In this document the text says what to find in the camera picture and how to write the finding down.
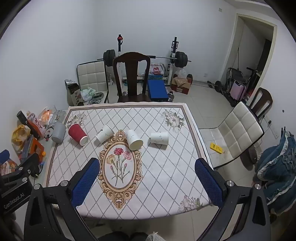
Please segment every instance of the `wall socket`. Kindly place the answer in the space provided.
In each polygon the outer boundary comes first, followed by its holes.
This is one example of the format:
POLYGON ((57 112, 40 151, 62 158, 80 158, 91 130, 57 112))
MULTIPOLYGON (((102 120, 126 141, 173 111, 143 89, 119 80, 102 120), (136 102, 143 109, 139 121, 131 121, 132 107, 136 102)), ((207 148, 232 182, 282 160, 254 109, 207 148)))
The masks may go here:
POLYGON ((270 128, 271 132, 273 133, 274 138, 277 139, 279 137, 279 133, 278 130, 276 130, 275 125, 273 125, 271 119, 267 115, 264 116, 264 119, 267 123, 268 128, 270 128))

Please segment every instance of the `table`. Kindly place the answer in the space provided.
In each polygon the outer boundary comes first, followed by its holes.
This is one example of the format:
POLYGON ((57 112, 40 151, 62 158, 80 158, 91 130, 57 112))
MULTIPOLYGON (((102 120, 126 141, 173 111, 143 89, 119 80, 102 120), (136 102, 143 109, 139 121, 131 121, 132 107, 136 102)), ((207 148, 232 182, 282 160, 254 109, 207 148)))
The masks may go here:
POLYGON ((100 172, 77 207, 84 217, 147 219, 174 215, 209 204, 209 198, 194 171, 197 158, 210 158, 196 123, 184 103, 116 103, 69 107, 65 122, 85 113, 83 130, 90 141, 76 143, 66 131, 46 165, 44 186, 69 180, 87 161, 98 158, 100 172), (103 144, 95 138, 103 125, 115 132, 103 144), (135 130, 144 142, 131 151, 125 132, 135 130), (169 145, 150 142, 152 132, 168 131, 169 145))

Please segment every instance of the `paper cup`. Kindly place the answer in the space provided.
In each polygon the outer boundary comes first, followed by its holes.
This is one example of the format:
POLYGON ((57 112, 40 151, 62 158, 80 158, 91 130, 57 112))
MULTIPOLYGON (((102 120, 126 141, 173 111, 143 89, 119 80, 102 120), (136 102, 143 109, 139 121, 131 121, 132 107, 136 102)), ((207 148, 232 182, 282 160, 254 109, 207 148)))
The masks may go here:
POLYGON ((150 140, 154 144, 168 145, 168 131, 151 133, 150 140))
POLYGON ((143 141, 138 137, 134 130, 128 130, 126 132, 126 140, 131 150, 138 150, 143 145, 143 141))
POLYGON ((69 135, 81 146, 84 146, 89 140, 89 137, 85 134, 85 132, 78 123, 75 123, 70 126, 69 135))
POLYGON ((114 131, 110 128, 110 126, 104 125, 100 132, 96 135, 96 138, 99 140, 99 142, 103 143, 113 135, 114 131))

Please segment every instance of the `doorway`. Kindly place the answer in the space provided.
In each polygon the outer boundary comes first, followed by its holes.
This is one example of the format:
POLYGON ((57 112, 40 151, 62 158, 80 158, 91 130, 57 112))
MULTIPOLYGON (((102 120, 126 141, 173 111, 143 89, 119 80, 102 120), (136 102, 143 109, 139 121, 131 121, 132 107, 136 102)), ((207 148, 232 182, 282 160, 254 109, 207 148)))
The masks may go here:
POLYGON ((262 82, 273 53, 275 38, 275 25, 237 14, 232 42, 220 75, 222 86, 227 83, 229 68, 239 70, 244 78, 242 84, 245 85, 242 97, 247 101, 258 83, 262 82))

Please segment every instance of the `cardboard box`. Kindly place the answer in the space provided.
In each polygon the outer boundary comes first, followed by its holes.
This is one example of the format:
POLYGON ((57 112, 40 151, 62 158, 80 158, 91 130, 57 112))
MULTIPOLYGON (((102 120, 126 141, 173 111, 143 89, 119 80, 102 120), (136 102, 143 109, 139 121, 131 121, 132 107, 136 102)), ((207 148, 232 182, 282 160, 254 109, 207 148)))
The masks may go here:
POLYGON ((175 81, 175 78, 172 79, 171 89, 177 92, 181 92, 183 94, 188 94, 188 91, 190 89, 190 86, 192 84, 192 79, 187 78, 187 83, 184 83, 180 86, 177 86, 177 83, 175 81))

